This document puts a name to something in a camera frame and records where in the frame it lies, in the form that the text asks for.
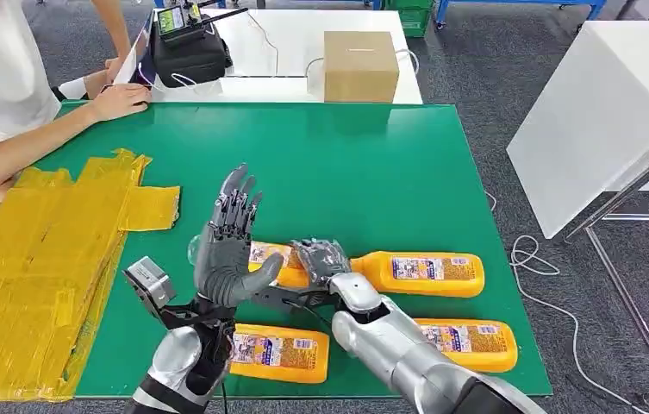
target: plastic bottle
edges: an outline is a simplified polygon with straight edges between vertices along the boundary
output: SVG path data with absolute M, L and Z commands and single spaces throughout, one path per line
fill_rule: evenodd
M 319 384 L 327 379 L 329 336 L 278 326 L 235 325 L 230 373 Z
M 477 319 L 416 319 L 423 335 L 462 367 L 482 373 L 514 368 L 519 354 L 506 323 Z
M 259 268 L 273 252 L 284 256 L 284 267 L 276 279 L 279 285 L 309 285 L 290 246 L 254 241 L 250 270 Z M 352 259 L 352 269 L 364 274 L 379 292 L 471 298 L 484 288 L 484 265 L 474 254 L 373 252 Z

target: yellow tape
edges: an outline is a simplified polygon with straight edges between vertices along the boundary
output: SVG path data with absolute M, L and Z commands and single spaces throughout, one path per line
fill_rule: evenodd
M 122 227 L 172 226 L 178 187 L 139 191 L 150 159 L 115 153 L 89 159 L 75 184 L 67 170 L 28 168 L 0 205 L 0 400 L 72 397 L 121 256 Z
M 135 187 L 129 190 L 120 230 L 169 229 L 177 220 L 179 187 Z

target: cardboard box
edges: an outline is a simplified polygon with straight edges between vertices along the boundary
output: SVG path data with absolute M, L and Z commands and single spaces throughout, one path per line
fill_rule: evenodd
M 324 32 L 324 100 L 392 103 L 398 70 L 390 32 Z

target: white t-shirt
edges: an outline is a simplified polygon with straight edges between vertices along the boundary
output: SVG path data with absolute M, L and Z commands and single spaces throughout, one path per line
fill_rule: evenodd
M 0 141 L 51 122 L 60 109 L 21 3 L 0 0 Z

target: humanoid robot hand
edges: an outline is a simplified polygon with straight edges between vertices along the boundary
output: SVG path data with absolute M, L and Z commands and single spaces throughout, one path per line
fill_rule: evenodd
M 212 217 L 200 235 L 195 260 L 197 293 L 227 308 L 234 308 L 268 286 L 284 264 L 284 257 L 275 253 L 260 269 L 248 271 L 251 227 L 263 193 L 250 197 L 255 178 L 246 178 L 247 172 L 243 164 L 223 181 Z
M 352 264 L 338 241 L 303 239 L 291 245 L 311 282 L 320 285 L 335 274 L 350 273 Z

